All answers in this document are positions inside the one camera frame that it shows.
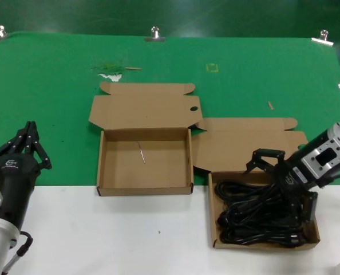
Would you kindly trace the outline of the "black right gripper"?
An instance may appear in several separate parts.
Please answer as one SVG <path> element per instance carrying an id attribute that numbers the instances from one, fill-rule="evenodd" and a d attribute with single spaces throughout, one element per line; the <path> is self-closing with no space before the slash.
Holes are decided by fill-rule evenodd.
<path id="1" fill-rule="evenodd" d="M 309 154 L 316 149 L 317 143 L 309 142 L 305 133 L 297 130 L 297 126 L 298 123 L 284 123 L 284 129 L 279 135 L 282 142 L 274 144 L 275 150 L 255 150 L 244 172 L 247 175 L 259 168 L 270 175 L 276 175 L 283 190 L 290 194 L 292 228 L 301 228 L 314 221 L 318 201 L 318 193 L 309 191 L 315 186 L 317 179 L 308 168 L 311 161 Z M 277 159 L 278 162 L 273 166 L 264 157 Z"/>

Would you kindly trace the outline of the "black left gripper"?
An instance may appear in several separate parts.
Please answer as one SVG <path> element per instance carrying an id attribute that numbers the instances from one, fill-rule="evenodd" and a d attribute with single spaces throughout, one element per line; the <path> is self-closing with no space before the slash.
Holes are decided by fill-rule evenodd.
<path id="1" fill-rule="evenodd" d="M 40 158 L 39 164 L 33 158 L 34 154 Z M 52 168 L 50 158 L 39 142 L 36 122 L 28 121 L 12 139 L 0 146 L 0 167 L 3 174 L 0 219 L 20 230 L 40 170 Z"/>

